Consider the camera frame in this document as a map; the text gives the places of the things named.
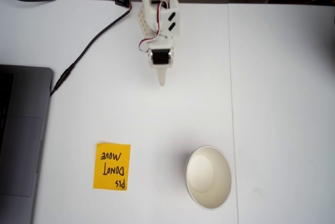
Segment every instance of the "paper cup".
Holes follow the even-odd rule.
[[[222,206],[231,189],[231,172],[225,155],[206,145],[195,150],[186,162],[187,191],[196,204],[207,210]]]

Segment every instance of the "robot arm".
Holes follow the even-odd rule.
[[[159,83],[163,86],[166,69],[173,63],[173,37],[180,34],[179,3],[178,0],[142,2],[138,22],[144,39],[139,48],[148,52],[149,65],[157,70]]]

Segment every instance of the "table surface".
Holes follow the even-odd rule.
[[[335,223],[334,19],[229,5],[240,223]]]
[[[181,4],[165,87],[138,51],[138,8],[51,99],[34,223],[334,223],[335,8]],[[0,10],[0,63],[51,67],[53,84],[125,11],[88,0]],[[127,191],[92,188],[100,142],[131,144]],[[232,171],[216,211],[192,202],[183,177],[205,144]]]
[[[237,223],[228,7],[181,5],[182,35],[164,87],[138,50],[139,7],[94,43],[51,98],[34,223]],[[49,66],[54,84],[126,11],[84,0],[0,0],[0,9],[1,64]],[[127,191],[93,189],[100,142],[131,144]],[[199,208],[185,186],[187,157],[207,144],[224,152],[232,171],[217,211]]]

